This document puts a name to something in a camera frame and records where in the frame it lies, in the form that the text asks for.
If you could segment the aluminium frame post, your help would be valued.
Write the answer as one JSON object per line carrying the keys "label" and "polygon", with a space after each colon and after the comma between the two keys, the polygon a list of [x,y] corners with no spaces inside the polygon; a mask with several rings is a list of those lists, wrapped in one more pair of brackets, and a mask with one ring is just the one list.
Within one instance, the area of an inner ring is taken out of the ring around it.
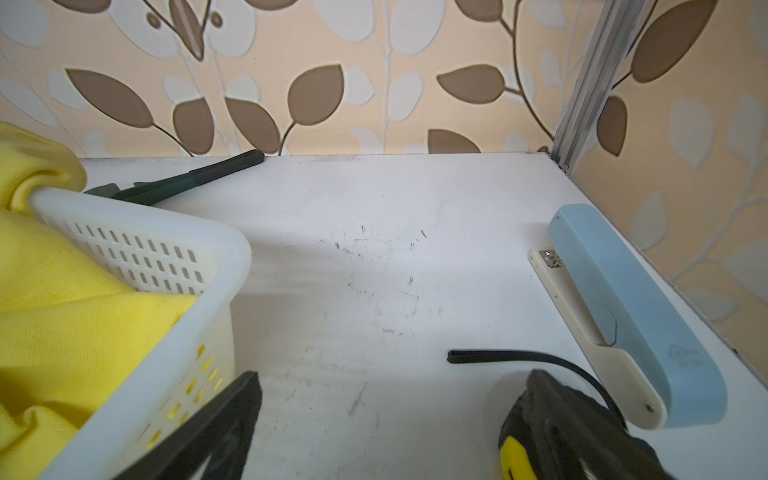
{"label": "aluminium frame post", "polygon": [[654,1],[603,4],[549,153],[566,175],[573,174],[588,141],[596,135],[598,117],[655,5]]}

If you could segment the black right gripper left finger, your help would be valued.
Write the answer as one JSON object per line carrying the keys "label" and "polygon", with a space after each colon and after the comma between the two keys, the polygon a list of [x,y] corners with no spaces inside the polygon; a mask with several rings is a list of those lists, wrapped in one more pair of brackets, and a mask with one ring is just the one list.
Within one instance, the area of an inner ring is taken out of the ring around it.
{"label": "black right gripper left finger", "polygon": [[258,374],[246,371],[119,479],[239,479],[262,405]]}

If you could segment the white plastic laundry basket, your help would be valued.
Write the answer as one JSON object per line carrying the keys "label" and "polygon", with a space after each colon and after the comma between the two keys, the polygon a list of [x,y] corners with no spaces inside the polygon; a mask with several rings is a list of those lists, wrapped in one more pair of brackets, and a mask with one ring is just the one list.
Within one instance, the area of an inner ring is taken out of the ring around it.
{"label": "white plastic laundry basket", "polygon": [[36,217],[129,288],[106,307],[109,348],[151,350],[44,470],[46,479],[111,479],[166,447],[233,381],[230,305],[249,274],[237,229],[154,207],[39,188]]}

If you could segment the yellow trousers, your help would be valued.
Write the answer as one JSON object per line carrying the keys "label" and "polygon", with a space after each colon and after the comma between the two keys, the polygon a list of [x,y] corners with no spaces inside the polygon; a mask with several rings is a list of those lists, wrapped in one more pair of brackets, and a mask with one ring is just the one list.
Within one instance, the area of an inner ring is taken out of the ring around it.
{"label": "yellow trousers", "polygon": [[103,270],[29,203],[38,187],[80,191],[66,146],[1,127],[1,475],[33,479],[192,306]]}

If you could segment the light blue stapler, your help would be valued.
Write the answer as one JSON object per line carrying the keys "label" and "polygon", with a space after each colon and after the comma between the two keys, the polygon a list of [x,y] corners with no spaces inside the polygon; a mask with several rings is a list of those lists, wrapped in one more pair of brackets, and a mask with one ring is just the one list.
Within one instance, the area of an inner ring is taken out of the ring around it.
{"label": "light blue stapler", "polygon": [[565,205],[547,234],[529,261],[624,418],[645,430],[721,421],[719,367],[599,211]]}

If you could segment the dark green pipe wrench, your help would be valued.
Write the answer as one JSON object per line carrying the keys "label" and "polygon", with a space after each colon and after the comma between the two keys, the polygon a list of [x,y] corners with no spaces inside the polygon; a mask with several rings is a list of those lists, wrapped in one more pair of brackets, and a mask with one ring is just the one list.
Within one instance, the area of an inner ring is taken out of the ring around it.
{"label": "dark green pipe wrench", "polygon": [[86,190],[85,194],[153,206],[183,192],[258,166],[265,159],[264,152],[253,149],[226,160],[165,179],[136,182],[133,187],[127,189],[120,189],[115,183],[110,183]]}

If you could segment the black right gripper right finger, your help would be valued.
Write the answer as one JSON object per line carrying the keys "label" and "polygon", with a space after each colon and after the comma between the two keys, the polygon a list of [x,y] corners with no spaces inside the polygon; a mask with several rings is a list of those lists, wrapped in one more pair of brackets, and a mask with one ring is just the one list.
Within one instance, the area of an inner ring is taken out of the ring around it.
{"label": "black right gripper right finger", "polygon": [[[547,371],[532,371],[519,398],[523,399],[524,419],[533,429],[535,445],[546,448],[557,439],[564,441],[592,472],[591,479],[672,477],[647,442],[598,413],[595,399],[561,384]],[[543,479],[559,479],[561,469],[548,464],[554,456],[541,453],[539,457]]]}

